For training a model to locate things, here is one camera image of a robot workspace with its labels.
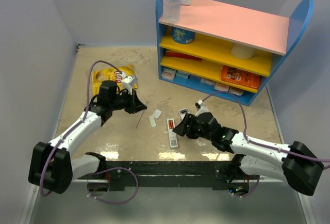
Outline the slim white remote control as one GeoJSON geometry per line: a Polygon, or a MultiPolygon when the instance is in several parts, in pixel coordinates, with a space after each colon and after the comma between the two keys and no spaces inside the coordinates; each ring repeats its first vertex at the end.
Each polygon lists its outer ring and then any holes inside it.
{"type": "Polygon", "coordinates": [[[169,136],[169,144],[171,149],[178,148],[178,141],[177,141],[177,135],[173,132],[173,129],[169,129],[168,121],[173,120],[173,118],[167,119],[167,128],[168,128],[168,136],[169,136]]]}

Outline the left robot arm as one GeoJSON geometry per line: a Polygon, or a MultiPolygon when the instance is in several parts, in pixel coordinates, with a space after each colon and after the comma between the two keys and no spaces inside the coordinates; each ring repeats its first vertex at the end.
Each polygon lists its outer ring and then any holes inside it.
{"type": "Polygon", "coordinates": [[[39,186],[41,190],[62,194],[75,179],[88,174],[96,179],[103,178],[107,172],[104,156],[93,152],[78,159],[71,156],[111,118],[114,111],[135,114],[147,109],[133,89],[136,82],[136,77],[127,76],[121,81],[123,88],[120,90],[115,81],[103,81],[98,94],[67,130],[48,143],[37,143],[32,152],[29,183],[39,186]]]}

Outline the slim white battery cover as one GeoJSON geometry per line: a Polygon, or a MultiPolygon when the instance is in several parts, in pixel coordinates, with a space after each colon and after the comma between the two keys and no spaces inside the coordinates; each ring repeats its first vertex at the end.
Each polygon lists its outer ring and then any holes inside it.
{"type": "Polygon", "coordinates": [[[153,116],[149,116],[149,121],[150,121],[151,127],[156,127],[155,118],[153,116]]]}

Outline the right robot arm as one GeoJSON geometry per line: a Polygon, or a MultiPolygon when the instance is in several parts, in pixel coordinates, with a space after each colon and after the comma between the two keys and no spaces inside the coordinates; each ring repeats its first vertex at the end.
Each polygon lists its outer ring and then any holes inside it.
{"type": "Polygon", "coordinates": [[[186,114],[173,132],[189,139],[204,138],[218,150],[234,154],[225,173],[235,179],[245,175],[266,176],[312,196],[324,171],[323,163],[302,142],[288,145],[253,141],[238,130],[221,126],[210,112],[186,114]]]}

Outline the red battery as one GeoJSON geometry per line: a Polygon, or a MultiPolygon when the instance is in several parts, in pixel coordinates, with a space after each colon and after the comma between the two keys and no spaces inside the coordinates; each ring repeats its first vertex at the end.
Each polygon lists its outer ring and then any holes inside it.
{"type": "Polygon", "coordinates": [[[169,120],[168,121],[168,125],[169,125],[169,129],[174,129],[174,122],[173,122],[173,120],[169,120]]]}

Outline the wide white remote control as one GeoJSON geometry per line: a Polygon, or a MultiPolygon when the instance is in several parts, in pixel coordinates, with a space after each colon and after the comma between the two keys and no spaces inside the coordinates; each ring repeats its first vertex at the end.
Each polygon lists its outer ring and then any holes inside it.
{"type": "Polygon", "coordinates": [[[180,109],[178,111],[178,113],[179,113],[179,116],[180,116],[181,120],[184,119],[184,117],[185,117],[186,114],[191,114],[191,112],[190,112],[190,110],[188,108],[180,109]]]}

